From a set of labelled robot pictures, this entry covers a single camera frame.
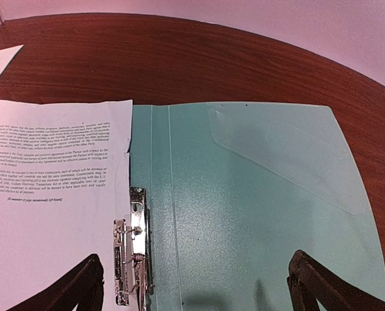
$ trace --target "metal clip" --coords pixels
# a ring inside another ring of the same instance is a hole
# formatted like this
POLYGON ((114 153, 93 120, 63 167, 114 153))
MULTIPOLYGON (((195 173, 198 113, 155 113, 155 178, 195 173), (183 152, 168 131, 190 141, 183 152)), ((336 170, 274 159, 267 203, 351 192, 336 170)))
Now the metal clip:
POLYGON ((142 188, 130 188, 130 229, 126 228, 125 219, 115 220, 115 296, 119 306, 129 305, 129 295, 136 293, 139 311, 149 310, 149 296, 154 293, 150 212, 146 206, 146 191, 142 188), (130 269, 134 269, 135 284, 129 289, 130 269))

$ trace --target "silver binder mechanism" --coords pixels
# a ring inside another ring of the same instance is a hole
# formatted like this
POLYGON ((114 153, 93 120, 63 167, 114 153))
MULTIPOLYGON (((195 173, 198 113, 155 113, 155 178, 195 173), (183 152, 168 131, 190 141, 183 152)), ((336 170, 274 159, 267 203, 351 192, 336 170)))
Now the silver binder mechanism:
POLYGON ((125 219, 114 221, 115 296, 119 306, 129 305, 129 295, 137 295, 139 311, 149 310, 149 296, 154 293, 150 213, 146 191, 130 188, 130 227, 125 219))

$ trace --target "table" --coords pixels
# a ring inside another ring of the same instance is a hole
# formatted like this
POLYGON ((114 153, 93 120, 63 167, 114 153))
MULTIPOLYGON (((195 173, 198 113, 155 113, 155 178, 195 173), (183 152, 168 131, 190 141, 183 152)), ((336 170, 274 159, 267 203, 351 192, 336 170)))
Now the table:
POLYGON ((0 77, 0 99, 330 106, 364 180, 385 260, 384 86, 280 41, 169 17, 70 14, 6 21, 0 49, 20 44, 23 50, 0 77))

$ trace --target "white wall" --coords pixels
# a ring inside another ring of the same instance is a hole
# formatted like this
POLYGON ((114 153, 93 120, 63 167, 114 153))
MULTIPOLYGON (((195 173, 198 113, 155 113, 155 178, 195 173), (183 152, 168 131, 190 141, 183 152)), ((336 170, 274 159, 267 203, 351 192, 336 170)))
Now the white wall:
POLYGON ((6 19, 128 12, 218 23, 297 45, 385 85, 385 0, 0 0, 6 19))

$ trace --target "dark wood surface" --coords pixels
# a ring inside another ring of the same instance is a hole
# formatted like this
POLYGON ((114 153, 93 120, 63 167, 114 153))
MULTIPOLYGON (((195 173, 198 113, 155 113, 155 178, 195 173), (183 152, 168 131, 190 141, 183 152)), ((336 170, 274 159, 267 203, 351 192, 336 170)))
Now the dark wood surface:
POLYGON ((364 180, 385 260, 384 86, 279 41, 165 17, 79 14, 5 22, 0 49, 19 44, 23 50, 0 77, 3 99, 330 106, 364 180))

